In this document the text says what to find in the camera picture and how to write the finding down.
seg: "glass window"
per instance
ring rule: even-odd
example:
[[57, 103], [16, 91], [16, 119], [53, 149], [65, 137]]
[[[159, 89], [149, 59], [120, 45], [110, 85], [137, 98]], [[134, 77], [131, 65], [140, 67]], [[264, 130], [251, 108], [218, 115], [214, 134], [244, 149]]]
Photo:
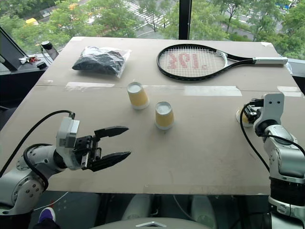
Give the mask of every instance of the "glass window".
[[271, 42], [280, 55], [304, 60], [305, 1], [193, 0], [190, 39]]
[[178, 38], [178, 0], [6, 0], [0, 26], [27, 53], [73, 36]]

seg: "tennis racket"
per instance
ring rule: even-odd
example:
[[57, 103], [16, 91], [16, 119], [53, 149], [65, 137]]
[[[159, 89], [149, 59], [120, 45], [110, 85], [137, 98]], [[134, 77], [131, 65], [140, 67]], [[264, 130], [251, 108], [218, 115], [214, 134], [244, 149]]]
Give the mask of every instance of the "tennis racket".
[[208, 79], [242, 64], [284, 65], [287, 61], [286, 57], [239, 57], [199, 44], [169, 46], [157, 57], [158, 68], [164, 75], [187, 81]]

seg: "racket strings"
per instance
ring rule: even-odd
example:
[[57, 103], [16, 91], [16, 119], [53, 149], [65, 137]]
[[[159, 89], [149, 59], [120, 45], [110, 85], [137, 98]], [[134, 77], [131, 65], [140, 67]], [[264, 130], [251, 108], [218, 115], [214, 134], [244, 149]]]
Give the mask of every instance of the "racket strings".
[[196, 46], [171, 48], [159, 57], [159, 64], [165, 71], [184, 77], [213, 74], [223, 69], [225, 62], [220, 53]]

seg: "sneaker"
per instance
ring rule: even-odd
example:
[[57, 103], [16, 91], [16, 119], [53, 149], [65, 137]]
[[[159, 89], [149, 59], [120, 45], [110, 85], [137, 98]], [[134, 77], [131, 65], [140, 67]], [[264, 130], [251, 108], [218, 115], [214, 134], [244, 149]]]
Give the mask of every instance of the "sneaker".
[[55, 212], [53, 208], [44, 208], [41, 211], [38, 222], [41, 223], [44, 219], [52, 219], [55, 222]]

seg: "table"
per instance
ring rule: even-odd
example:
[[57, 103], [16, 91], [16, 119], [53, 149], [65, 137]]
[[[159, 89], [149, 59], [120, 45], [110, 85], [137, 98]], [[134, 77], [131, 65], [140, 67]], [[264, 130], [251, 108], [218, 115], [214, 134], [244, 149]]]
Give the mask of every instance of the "table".
[[[240, 56], [277, 56], [264, 42], [175, 41], [74, 37], [36, 83], [0, 133], [0, 166], [19, 140], [43, 116], [60, 109], [76, 113], [78, 136], [113, 125], [129, 127], [120, 136], [103, 139], [104, 154], [132, 150], [121, 163], [106, 170], [70, 171], [54, 175], [49, 190], [100, 193], [269, 194], [269, 178], [247, 144], [236, 110], [253, 97], [284, 91], [283, 125], [305, 145], [305, 99], [285, 67], [240, 66], [209, 80], [185, 83], [159, 72], [156, 56], [177, 43], [197, 43]], [[85, 46], [108, 46], [132, 53], [121, 79], [81, 73], [71, 67]], [[126, 86], [146, 85], [148, 108], [133, 110]], [[176, 123], [157, 129], [154, 108], [168, 101]], [[43, 123], [25, 142], [55, 143], [63, 115]], [[263, 142], [252, 128], [247, 133], [268, 160]]]

